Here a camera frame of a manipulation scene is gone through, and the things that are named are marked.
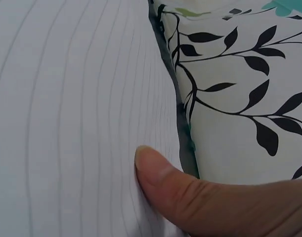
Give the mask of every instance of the teal leaf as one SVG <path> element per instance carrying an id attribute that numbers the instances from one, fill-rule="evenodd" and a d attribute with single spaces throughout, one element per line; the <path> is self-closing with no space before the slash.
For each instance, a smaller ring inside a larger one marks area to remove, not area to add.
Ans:
<path id="1" fill-rule="evenodd" d="M 302 0 L 273 0 L 262 9 L 276 8 L 277 16 L 288 16 L 293 10 L 302 13 Z"/>

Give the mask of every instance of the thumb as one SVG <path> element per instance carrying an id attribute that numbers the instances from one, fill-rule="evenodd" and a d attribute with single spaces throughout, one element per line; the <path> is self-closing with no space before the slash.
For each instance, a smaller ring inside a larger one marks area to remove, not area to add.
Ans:
<path id="1" fill-rule="evenodd" d="M 184 231 L 199 235 L 198 209 L 203 198 L 217 192 L 218 184 L 198 180 L 173 167 L 159 152 L 141 146 L 135 153 L 136 174 L 151 204 L 168 220 Z"/>
<path id="2" fill-rule="evenodd" d="M 153 207 L 194 236 L 302 236 L 302 180 L 211 183 L 184 174 L 146 146 L 136 150 L 135 166 Z"/>

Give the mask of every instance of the hand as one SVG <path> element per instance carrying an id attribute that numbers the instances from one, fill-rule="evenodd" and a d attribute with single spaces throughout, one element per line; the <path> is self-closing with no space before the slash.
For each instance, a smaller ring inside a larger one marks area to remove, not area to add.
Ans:
<path id="1" fill-rule="evenodd" d="M 153 207 L 193 237 L 302 237 L 302 180 L 245 186 L 198 180 L 142 146 L 139 183 Z"/>

